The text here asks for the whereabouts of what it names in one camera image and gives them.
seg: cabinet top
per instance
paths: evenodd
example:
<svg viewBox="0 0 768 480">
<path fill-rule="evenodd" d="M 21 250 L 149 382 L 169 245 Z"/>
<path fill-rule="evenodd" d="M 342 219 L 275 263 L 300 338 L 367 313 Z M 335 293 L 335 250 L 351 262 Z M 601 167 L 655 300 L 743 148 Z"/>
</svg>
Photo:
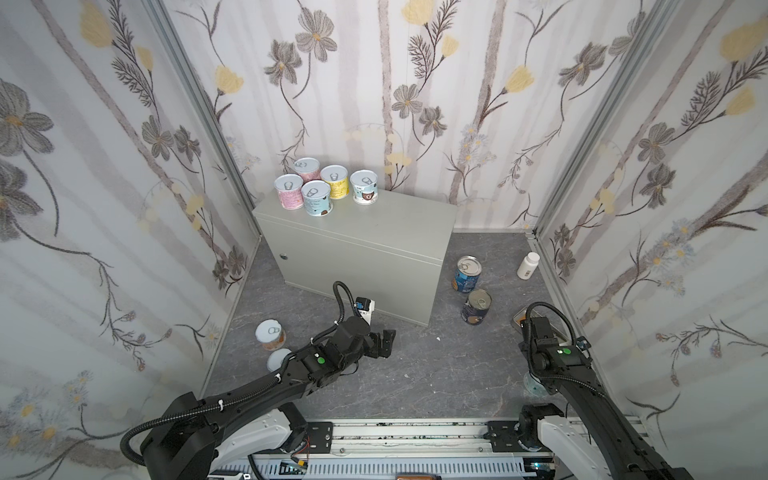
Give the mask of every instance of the cabinet top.
<svg viewBox="0 0 768 480">
<path fill-rule="evenodd" d="M 358 205 L 352 195 L 350 191 L 343 199 L 332 200 L 329 214 L 312 217 L 303 208 L 284 209 L 273 190 L 253 209 L 253 215 L 257 220 L 442 264 L 458 210 L 455 205 L 387 190 L 379 190 L 374 204 Z"/>
</svg>

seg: yellow can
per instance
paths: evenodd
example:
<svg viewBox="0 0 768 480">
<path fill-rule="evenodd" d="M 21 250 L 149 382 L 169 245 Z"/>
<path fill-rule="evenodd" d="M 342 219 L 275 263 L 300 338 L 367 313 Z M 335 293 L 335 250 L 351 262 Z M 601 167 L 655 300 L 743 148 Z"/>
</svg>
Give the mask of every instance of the yellow can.
<svg viewBox="0 0 768 480">
<path fill-rule="evenodd" d="M 331 186 L 331 199 L 338 200 L 349 195 L 349 181 L 346 168 L 341 165 L 329 165 L 320 171 L 320 178 Z"/>
</svg>

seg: light blue can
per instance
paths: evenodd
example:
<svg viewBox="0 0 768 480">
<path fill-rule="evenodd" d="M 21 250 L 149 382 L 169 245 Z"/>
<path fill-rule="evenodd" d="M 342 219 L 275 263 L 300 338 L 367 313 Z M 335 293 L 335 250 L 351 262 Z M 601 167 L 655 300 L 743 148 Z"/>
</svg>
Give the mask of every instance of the light blue can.
<svg viewBox="0 0 768 480">
<path fill-rule="evenodd" d="M 349 176 L 352 184 L 354 201 L 361 205 L 370 205 L 379 198 L 378 177 L 370 170 L 358 170 Z"/>
<path fill-rule="evenodd" d="M 312 180 L 306 182 L 301 187 L 301 194 L 304 197 L 304 209 L 313 217 L 322 217 L 333 210 L 331 202 L 331 186 L 322 180 Z"/>
</svg>

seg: pink can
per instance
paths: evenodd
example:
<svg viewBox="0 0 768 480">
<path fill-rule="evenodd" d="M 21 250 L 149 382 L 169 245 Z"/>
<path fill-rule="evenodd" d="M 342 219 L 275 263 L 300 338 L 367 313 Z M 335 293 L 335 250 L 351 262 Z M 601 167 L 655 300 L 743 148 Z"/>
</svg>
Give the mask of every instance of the pink can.
<svg viewBox="0 0 768 480">
<path fill-rule="evenodd" d="M 293 162 L 293 171 L 304 179 L 304 183 L 320 180 L 320 161 L 311 157 L 300 158 Z"/>
<path fill-rule="evenodd" d="M 304 197 L 301 195 L 303 185 L 304 180 L 296 174 L 281 175 L 275 180 L 277 196 L 283 208 L 295 210 L 304 206 Z"/>
</svg>

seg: wall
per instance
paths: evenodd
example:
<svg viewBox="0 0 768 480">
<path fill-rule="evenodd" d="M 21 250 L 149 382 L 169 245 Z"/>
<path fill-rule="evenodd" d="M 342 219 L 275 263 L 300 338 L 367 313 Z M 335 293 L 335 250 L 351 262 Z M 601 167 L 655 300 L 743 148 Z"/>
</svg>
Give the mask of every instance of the wall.
<svg viewBox="0 0 768 480">
<path fill-rule="evenodd" d="M 256 237 L 137 2 L 4 2 L 0 79 L 3 475 L 136 478 Z"/>
<path fill-rule="evenodd" d="M 298 157 L 530 228 L 652 2 L 164 0 L 253 196 Z"/>
<path fill-rule="evenodd" d="M 614 397 L 694 478 L 763 478 L 768 8 L 686 1 L 553 224 Z"/>
</svg>

